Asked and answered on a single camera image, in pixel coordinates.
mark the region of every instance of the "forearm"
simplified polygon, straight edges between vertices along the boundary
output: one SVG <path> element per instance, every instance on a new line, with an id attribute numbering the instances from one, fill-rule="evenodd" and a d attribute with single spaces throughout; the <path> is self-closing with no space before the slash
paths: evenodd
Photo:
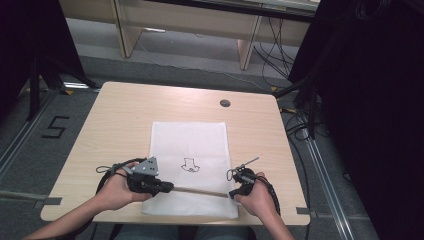
<path id="1" fill-rule="evenodd" d="M 91 198 L 81 206 L 26 236 L 24 239 L 46 239 L 65 235 L 78 229 L 101 211 L 102 208 L 96 198 Z"/>
<path id="2" fill-rule="evenodd" d="M 259 219 L 274 240 L 294 240 L 286 224 L 277 213 L 262 216 Z"/>

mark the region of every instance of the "left hand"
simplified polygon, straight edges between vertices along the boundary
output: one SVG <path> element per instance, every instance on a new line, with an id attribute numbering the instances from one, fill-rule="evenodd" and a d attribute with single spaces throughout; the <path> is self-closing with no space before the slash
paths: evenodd
<path id="1" fill-rule="evenodd" d="M 138 163 L 127 164 L 128 168 L 132 168 Z M 126 176 L 127 173 L 119 169 L 118 173 Z M 104 210 L 118 210 L 132 202 L 144 202 L 152 195 L 150 193 L 135 193 L 132 192 L 127 185 L 127 179 L 115 174 L 111 176 L 103 186 L 103 188 L 94 197 L 98 202 L 102 211 Z"/>

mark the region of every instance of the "wooden table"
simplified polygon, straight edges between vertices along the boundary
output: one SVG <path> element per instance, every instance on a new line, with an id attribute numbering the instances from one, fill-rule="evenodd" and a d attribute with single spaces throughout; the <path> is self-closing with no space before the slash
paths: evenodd
<path id="1" fill-rule="evenodd" d="M 230 101 L 222 107 L 221 100 Z M 91 198 L 111 166 L 136 157 L 148 157 L 152 122 L 225 122 L 233 167 L 255 158 L 249 167 L 265 172 L 273 184 L 287 225 L 306 225 L 309 215 L 297 214 L 306 203 L 285 135 L 271 95 L 108 82 L 103 85 L 50 197 L 60 205 L 44 206 L 41 217 L 52 221 Z M 98 222 L 159 224 L 260 225 L 239 205 L 239 218 L 150 216 L 142 203 L 95 217 Z"/>

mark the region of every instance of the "hand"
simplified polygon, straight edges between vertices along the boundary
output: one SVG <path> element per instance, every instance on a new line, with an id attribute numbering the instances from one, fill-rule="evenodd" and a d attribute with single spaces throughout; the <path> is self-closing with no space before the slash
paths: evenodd
<path id="1" fill-rule="evenodd" d="M 256 174 L 256 176 L 265 177 L 265 174 L 260 172 Z M 237 202 L 241 203 L 250 214 L 260 219 L 269 214 L 278 214 L 275 210 L 274 201 L 268 193 L 268 188 L 259 180 L 255 181 L 252 192 L 250 192 L 248 196 L 236 195 L 234 198 Z"/>
<path id="2" fill-rule="evenodd" d="M 132 168 L 138 163 L 130 163 L 128 168 Z M 116 172 L 126 176 L 126 172 L 122 169 Z M 103 188 L 94 197 L 95 201 L 100 204 L 102 211 L 118 210 L 132 202 L 143 202 L 150 199 L 150 193 L 132 192 L 127 185 L 127 180 L 123 176 L 115 174 L 111 176 L 103 186 Z"/>

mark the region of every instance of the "white paper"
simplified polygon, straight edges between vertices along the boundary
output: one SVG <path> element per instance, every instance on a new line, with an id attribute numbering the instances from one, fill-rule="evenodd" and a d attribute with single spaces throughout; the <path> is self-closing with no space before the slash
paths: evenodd
<path id="1" fill-rule="evenodd" d="M 176 187 L 228 193 L 231 168 L 225 123 L 154 122 L 150 156 L 158 162 L 162 181 Z M 151 215 L 238 217 L 229 198 L 192 193 L 159 193 L 145 201 L 142 212 Z"/>

